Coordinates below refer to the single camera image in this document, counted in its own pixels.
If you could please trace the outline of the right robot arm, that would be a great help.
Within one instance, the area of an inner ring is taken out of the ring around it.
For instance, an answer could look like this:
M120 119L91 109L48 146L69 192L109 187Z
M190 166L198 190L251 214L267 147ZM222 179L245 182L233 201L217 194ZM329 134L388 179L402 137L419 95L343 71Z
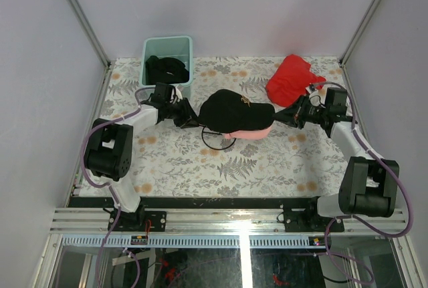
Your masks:
M319 231L329 217L364 215L390 217L395 209L399 165L385 160L369 148L356 120L348 115L347 91L328 88L324 104L315 106L309 95L300 96L290 107L277 112L274 120L302 129L317 124L341 150L347 167L337 194L316 199L316 208L305 214L306 226Z

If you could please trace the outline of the pink baseball cap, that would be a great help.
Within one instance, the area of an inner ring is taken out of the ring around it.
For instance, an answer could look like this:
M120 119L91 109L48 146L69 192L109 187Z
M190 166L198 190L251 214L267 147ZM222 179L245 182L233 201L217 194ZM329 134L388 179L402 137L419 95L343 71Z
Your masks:
M244 140L261 140L266 138L271 132L272 126L262 130L237 130L231 133L224 133L223 137L227 140L230 139L244 139Z

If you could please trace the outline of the black wire hat stand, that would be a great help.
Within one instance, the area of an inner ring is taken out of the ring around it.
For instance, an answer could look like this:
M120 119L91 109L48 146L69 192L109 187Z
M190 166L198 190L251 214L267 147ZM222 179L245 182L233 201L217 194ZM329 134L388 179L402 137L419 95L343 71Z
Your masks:
M227 139L222 133L214 132L203 126L201 130L201 140L210 150L226 151L232 148L236 138Z

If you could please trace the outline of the red cloth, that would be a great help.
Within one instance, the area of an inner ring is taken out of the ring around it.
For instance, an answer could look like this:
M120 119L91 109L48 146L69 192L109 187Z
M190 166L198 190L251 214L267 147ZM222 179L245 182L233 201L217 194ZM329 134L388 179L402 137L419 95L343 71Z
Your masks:
M291 106L306 94L310 84L325 82L326 78L311 72L311 65L298 55L288 55L265 86L269 100L281 107Z

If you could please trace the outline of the black cap gold logo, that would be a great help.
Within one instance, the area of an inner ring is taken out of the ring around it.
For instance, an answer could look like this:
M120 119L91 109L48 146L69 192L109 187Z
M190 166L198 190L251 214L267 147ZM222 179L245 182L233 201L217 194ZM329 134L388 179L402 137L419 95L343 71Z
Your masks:
M271 104L254 103L231 90L218 90L202 104L198 123L214 132L258 131L274 122Z

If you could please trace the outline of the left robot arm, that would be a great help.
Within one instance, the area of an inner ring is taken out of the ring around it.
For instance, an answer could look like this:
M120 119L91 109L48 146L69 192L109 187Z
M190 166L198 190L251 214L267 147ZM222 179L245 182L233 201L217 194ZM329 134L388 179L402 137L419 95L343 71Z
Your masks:
M80 164L86 181L94 188L107 188L114 201L113 219L132 231L147 223L140 195L127 176L132 166L134 131L143 131L164 120L178 128L195 128L197 115L176 86L157 83L148 99L116 119L96 119L84 137Z

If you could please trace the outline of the teal plastic bin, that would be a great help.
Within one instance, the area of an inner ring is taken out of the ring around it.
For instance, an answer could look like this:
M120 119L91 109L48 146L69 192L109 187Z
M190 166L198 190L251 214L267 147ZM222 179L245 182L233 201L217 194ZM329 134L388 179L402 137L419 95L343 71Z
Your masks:
M153 88L157 83L179 87L191 97L193 81L193 40L186 35L146 39L141 58L139 84Z

